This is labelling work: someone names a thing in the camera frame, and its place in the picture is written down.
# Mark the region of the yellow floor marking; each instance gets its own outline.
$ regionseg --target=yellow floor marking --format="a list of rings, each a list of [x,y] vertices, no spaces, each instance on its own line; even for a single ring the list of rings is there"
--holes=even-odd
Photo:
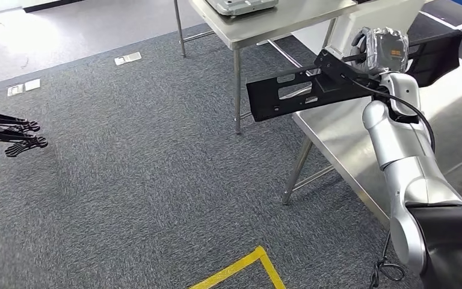
[[[274,265],[266,255],[265,249],[259,246],[257,247],[252,253],[249,255],[241,258],[237,262],[231,264],[230,266],[226,267],[224,270],[214,274],[210,278],[195,284],[194,286],[190,287],[190,289],[208,289],[211,288],[220,282],[224,281],[225,279],[233,276],[234,274],[238,273],[240,270],[244,269],[245,267],[249,266],[250,264],[256,262],[257,260],[261,261],[263,267],[265,268],[270,280],[274,284],[276,289],[286,289],[284,283],[277,274],[277,271],[274,268]]]

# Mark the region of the metal table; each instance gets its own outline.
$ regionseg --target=metal table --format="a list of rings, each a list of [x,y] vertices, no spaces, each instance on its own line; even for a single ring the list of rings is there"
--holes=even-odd
[[[417,29],[409,31],[408,36],[414,40],[431,36],[424,35],[426,30],[439,34],[450,29],[433,21],[416,21],[412,27]],[[422,88],[420,97],[422,111],[436,136],[436,158],[440,170],[462,195],[462,64],[435,84]],[[370,98],[356,99],[292,115],[306,136],[283,193],[283,203],[288,202],[293,191],[335,169],[380,222],[388,226],[390,199],[386,183],[378,168],[369,134],[362,124],[362,112],[370,101]],[[331,166],[297,182],[313,145]]]
[[[331,20],[325,37],[324,46],[331,37],[336,17],[354,11],[357,3],[353,0],[279,0],[276,7],[268,10],[257,11],[236,17],[226,17],[218,14],[206,0],[189,0],[195,11],[201,15],[213,31],[201,33],[192,37],[184,38],[179,17],[178,3],[174,0],[176,19],[180,34],[182,55],[185,56],[187,41],[198,39],[215,33],[234,54],[235,70],[235,132],[240,133],[241,119],[250,116],[250,113],[241,114],[241,61],[240,49],[255,45],[258,42],[269,40],[284,34],[311,26],[323,21]],[[290,62],[289,55],[282,51],[273,41],[269,41]]]

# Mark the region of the plastic wrap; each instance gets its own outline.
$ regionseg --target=plastic wrap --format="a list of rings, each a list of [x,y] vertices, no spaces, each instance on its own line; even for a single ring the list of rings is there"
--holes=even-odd
[[[352,53],[366,53],[366,61],[354,66],[373,75],[388,71],[406,72],[408,67],[408,36],[390,28],[362,28]]]

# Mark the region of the carpet floor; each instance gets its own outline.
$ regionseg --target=carpet floor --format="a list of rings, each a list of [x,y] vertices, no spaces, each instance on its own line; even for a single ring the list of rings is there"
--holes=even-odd
[[[279,45],[314,58],[291,37]],[[187,288],[257,246],[287,288],[367,288],[380,223],[336,172],[282,206],[302,132],[285,116],[235,135],[232,53],[216,36],[187,50],[171,33],[0,82],[0,113],[37,120],[49,140],[17,158],[0,144],[0,288]],[[291,68],[268,45],[242,63],[244,76]],[[40,89],[7,96],[35,78]],[[313,149],[303,174],[328,165]],[[215,288],[273,285],[254,263]]]

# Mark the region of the table leg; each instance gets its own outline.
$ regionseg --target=table leg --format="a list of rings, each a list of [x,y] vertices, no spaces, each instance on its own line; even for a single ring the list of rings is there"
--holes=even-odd
[[[302,142],[302,148],[300,149],[300,153],[298,154],[297,162],[295,163],[295,167],[291,172],[291,176],[289,176],[288,184],[286,185],[286,190],[282,195],[282,204],[287,205],[289,202],[289,197],[291,197],[291,193],[293,193],[293,188],[295,184],[297,184],[298,177],[300,176],[300,172],[304,167],[304,163],[307,160],[307,156],[309,155],[310,149],[312,147],[312,141],[307,136],[304,137],[304,141]]]
[[[327,33],[325,35],[325,39],[323,40],[322,48],[327,47],[328,43],[330,42],[330,39],[332,38],[332,34],[334,33],[334,28],[336,27],[336,22],[337,22],[336,19],[337,18],[332,18],[332,20],[330,20],[330,23],[328,24]]]
[[[240,67],[240,49],[233,50],[234,57],[234,68],[235,68],[235,133],[240,134],[240,104],[241,104],[241,90],[242,90],[242,79],[241,79],[241,67]]]
[[[178,9],[178,0],[174,0],[174,10],[176,12],[176,22],[178,24],[178,33],[180,34],[180,44],[182,46],[182,55],[186,57],[185,42],[183,41],[182,21],[180,20],[180,10]]]

